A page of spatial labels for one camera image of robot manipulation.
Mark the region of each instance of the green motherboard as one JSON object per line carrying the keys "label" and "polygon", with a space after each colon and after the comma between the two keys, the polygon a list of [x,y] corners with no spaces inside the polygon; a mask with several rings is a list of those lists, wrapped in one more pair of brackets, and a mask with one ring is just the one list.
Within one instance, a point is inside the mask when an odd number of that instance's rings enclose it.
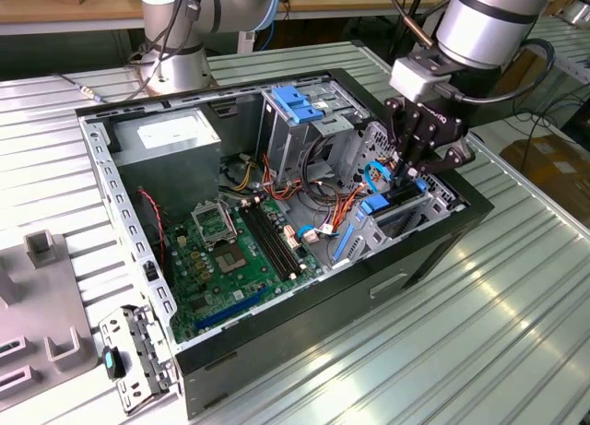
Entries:
{"label": "green motherboard", "polygon": [[[260,205],[282,233],[287,224],[276,203],[266,200]],[[171,327],[177,343],[182,343],[210,327],[245,313],[253,306],[270,301],[286,291],[321,274],[315,259],[304,247],[291,253],[301,271],[295,278],[284,278],[272,267],[238,208],[227,211],[237,238],[218,242],[207,248],[204,236],[224,230],[219,213],[207,211],[197,217],[201,232],[193,218],[171,226],[166,236],[171,243],[171,278],[169,285],[178,307]]]}

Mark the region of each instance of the blue pci slot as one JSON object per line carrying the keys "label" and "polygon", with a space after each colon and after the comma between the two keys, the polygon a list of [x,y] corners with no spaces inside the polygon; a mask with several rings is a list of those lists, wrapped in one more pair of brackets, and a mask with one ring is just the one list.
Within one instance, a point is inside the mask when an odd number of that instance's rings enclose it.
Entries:
{"label": "blue pci slot", "polygon": [[201,328],[214,325],[217,322],[224,321],[227,318],[232,317],[235,313],[239,313],[242,310],[254,307],[258,302],[260,302],[262,295],[266,293],[267,290],[268,287],[264,287],[249,298],[239,301],[238,303],[231,305],[231,307],[224,308],[219,313],[211,314],[209,317],[195,322],[195,330],[200,330]]}
{"label": "blue pci slot", "polygon": [[353,231],[354,231],[353,225],[348,224],[347,232],[344,233],[344,236],[342,237],[342,241],[340,242],[340,245],[338,245],[338,249],[334,253],[334,260],[335,261],[338,260],[338,258],[342,254],[342,250],[344,250],[344,247],[347,246],[348,239],[350,239],[350,235],[352,234]]}

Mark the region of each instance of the yellow wire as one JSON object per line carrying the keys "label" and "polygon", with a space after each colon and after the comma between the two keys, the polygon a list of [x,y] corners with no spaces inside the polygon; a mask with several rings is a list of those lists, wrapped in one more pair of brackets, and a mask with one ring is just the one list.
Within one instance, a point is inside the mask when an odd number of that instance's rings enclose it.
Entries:
{"label": "yellow wire", "polygon": [[243,177],[243,181],[240,185],[238,185],[237,187],[233,188],[234,191],[236,192],[240,192],[241,190],[243,190],[244,188],[246,188],[246,186],[248,186],[248,183],[250,182],[250,172],[252,170],[252,163],[248,162],[248,168],[246,169],[246,175]]}

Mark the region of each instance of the ram slot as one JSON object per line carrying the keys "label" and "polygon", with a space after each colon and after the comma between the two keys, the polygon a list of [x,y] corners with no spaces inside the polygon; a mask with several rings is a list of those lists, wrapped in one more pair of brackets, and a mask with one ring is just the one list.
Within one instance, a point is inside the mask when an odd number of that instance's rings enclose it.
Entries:
{"label": "ram slot", "polygon": [[301,273],[299,264],[260,207],[243,208],[240,215],[281,280]]}

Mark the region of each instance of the slatted metal surface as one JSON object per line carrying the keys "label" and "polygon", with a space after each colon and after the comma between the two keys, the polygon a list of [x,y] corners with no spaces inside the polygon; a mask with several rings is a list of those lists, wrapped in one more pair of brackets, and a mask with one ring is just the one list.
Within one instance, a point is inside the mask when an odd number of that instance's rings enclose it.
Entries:
{"label": "slatted metal surface", "polygon": [[590,30],[580,30],[555,17],[540,18],[529,38],[551,42],[557,55],[555,65],[583,84],[590,82]]}
{"label": "slatted metal surface", "polygon": [[[386,67],[349,43],[211,66],[221,84],[343,66],[380,100],[394,93]],[[76,77],[110,100],[136,86],[124,69]],[[98,321],[137,296],[73,117],[86,104],[51,78],[0,84],[0,248],[28,230],[63,233],[99,347]],[[478,153],[462,173],[494,211],[425,281],[197,422],[577,423],[590,408],[590,237],[490,156]],[[0,423],[89,418],[126,420],[102,368],[9,409]],[[131,421],[183,423],[183,401],[169,395]]]}

